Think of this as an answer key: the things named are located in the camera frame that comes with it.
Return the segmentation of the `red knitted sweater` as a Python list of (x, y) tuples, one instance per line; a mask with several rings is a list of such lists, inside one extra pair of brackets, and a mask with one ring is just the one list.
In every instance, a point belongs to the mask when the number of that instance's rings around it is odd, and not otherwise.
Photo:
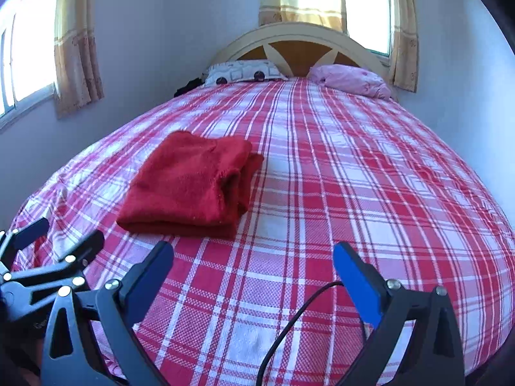
[(131, 181), (117, 224), (134, 234), (232, 239), (263, 161), (238, 136), (173, 132)]

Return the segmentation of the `yellow curtain side window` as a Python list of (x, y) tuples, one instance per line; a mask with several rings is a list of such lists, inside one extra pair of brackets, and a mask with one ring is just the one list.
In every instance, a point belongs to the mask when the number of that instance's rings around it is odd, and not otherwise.
[(56, 0), (54, 61), (55, 112), (59, 119), (104, 98), (92, 0)]

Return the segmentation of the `black item beside bed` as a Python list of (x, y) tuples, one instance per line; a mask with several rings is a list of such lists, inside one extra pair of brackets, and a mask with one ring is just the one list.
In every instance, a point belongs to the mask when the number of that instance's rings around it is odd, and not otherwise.
[(174, 93), (174, 97), (177, 98), (177, 97), (180, 97), (181, 95), (191, 92), (192, 90), (201, 86), (202, 84), (203, 84), (203, 81), (201, 78), (194, 78), (193, 80), (190, 80), (186, 84), (186, 86), (183, 86), (183, 87), (177, 89), (176, 92)]

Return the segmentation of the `white black patterned pillow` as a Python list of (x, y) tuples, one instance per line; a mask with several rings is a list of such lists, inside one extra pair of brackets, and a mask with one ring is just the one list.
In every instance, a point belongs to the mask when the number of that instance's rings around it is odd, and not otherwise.
[(239, 82), (264, 82), (287, 77), (275, 64), (266, 59), (236, 60), (211, 65), (205, 72), (205, 86), (219, 86)]

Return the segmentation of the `pink pillow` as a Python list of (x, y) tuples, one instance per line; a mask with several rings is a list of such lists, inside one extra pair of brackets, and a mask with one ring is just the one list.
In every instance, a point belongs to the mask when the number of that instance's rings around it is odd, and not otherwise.
[(368, 98), (390, 99), (391, 90), (378, 74), (351, 65), (314, 66), (307, 78), (320, 86)]

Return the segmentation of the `yellow curtain centre right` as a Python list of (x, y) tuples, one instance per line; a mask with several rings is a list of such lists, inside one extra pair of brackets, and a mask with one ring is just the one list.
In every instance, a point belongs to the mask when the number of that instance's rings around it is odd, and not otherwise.
[(419, 36), (416, 0), (393, 0), (393, 37), (390, 50), (390, 81), (415, 93), (419, 72)]

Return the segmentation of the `cream wooden headboard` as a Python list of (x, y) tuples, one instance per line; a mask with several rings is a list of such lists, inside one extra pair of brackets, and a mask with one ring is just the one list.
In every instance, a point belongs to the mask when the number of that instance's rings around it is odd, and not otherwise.
[(342, 32), (312, 23), (272, 23), (247, 32), (220, 50), (211, 63), (267, 59), (291, 77), (314, 66), (357, 66), (389, 79), (389, 69), (371, 51)]

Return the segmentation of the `centre window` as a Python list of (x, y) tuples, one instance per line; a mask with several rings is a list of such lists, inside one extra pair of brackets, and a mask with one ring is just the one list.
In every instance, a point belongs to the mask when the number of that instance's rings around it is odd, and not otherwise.
[(347, 34), (366, 49), (388, 58), (391, 49), (391, 0), (346, 0)]

